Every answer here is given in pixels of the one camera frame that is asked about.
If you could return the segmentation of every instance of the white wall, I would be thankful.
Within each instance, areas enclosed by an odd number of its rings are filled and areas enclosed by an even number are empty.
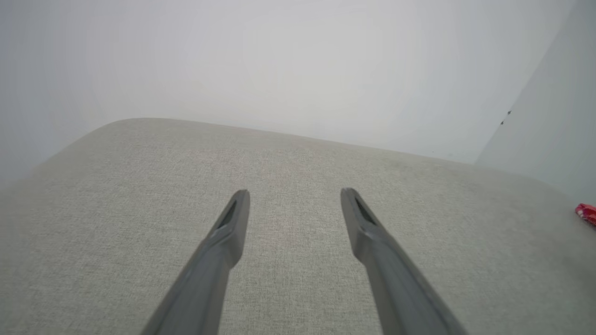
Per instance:
[[[477,163],[596,204],[595,1],[578,1]]]
[[[3,0],[0,186],[171,117],[473,163],[570,0]]]

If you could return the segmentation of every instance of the textured fabric surface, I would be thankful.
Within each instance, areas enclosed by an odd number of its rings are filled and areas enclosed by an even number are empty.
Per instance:
[[[0,197],[0,333],[135,334],[234,191],[251,192],[220,334],[380,333],[356,188],[473,334],[596,329],[596,231],[521,176],[165,119],[112,123]]]

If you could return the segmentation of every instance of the gray fabric cushion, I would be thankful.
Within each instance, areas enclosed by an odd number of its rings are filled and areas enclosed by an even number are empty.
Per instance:
[[[234,191],[221,334],[381,332],[340,209],[356,188],[470,333],[596,330],[596,231],[532,179],[291,135],[112,123],[0,198],[0,333],[139,332]]]

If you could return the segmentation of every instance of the gray upholstery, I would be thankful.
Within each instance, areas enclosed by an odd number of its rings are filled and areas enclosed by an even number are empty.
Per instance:
[[[166,119],[112,123],[0,198],[0,333],[135,334],[234,191],[252,205],[221,334],[381,331],[356,188],[472,334],[596,331],[596,231],[521,176]]]

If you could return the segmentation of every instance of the red object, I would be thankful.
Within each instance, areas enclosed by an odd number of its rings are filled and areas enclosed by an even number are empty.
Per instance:
[[[580,218],[596,226],[596,207],[581,203],[576,207],[575,212]]]

